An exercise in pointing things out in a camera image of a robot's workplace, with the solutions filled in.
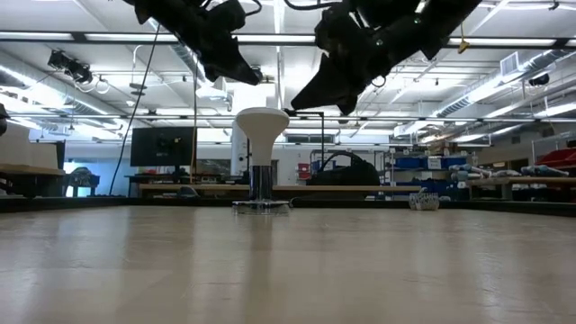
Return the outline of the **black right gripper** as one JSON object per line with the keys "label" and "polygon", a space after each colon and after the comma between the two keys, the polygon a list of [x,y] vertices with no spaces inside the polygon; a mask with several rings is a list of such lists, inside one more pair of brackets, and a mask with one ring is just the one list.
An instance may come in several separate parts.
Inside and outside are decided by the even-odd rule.
{"label": "black right gripper", "polygon": [[427,17],[401,17],[378,28],[358,24],[355,18],[352,22],[350,75],[333,58],[322,56],[318,72],[291,101],[295,111],[335,105],[350,115],[372,79],[386,77],[417,52],[426,59],[435,56],[435,24]]}

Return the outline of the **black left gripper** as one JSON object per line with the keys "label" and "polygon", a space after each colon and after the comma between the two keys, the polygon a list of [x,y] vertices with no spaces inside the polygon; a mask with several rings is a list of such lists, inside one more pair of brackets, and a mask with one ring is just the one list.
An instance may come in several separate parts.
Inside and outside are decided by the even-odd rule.
{"label": "black left gripper", "polygon": [[239,51],[238,41],[231,35],[239,28],[239,2],[223,1],[211,9],[208,1],[178,1],[183,7],[176,34],[194,50],[204,65],[207,79],[215,82],[227,77],[256,86],[260,78]]}

